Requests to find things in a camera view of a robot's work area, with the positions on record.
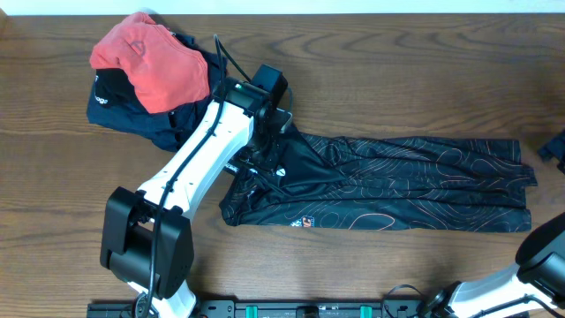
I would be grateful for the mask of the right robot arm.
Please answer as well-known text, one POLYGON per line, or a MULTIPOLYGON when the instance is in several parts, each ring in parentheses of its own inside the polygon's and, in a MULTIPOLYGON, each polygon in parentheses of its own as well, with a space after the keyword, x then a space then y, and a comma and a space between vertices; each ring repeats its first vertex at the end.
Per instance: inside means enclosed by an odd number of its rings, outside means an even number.
POLYGON ((513 262, 490 276, 455 282, 418 310, 421 317, 510 317, 564 308, 564 216, 531 227, 526 190, 536 186, 518 140, 443 139, 432 170, 441 175, 430 209, 445 229, 529 234, 513 262))

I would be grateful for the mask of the black printed cycling jersey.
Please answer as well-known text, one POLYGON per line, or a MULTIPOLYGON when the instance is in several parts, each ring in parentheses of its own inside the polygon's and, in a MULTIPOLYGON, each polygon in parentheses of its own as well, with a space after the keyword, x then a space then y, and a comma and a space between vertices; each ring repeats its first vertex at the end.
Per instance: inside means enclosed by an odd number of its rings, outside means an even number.
POLYGON ((220 209, 228 225, 520 232, 534 170, 517 140, 323 137, 290 128, 274 173, 241 168, 220 209))

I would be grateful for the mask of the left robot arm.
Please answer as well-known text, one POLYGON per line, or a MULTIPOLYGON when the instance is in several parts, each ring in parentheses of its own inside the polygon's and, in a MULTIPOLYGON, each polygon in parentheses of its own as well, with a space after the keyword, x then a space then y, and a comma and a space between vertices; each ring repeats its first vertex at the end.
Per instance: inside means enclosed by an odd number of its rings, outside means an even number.
POLYGON ((275 174, 279 135, 290 112, 278 107, 289 88, 281 75, 225 79, 202 121, 170 161, 136 191, 108 198, 101 265, 138 296, 111 317, 188 317, 197 304, 186 278, 194 259, 192 220, 223 168, 236 162, 275 174))

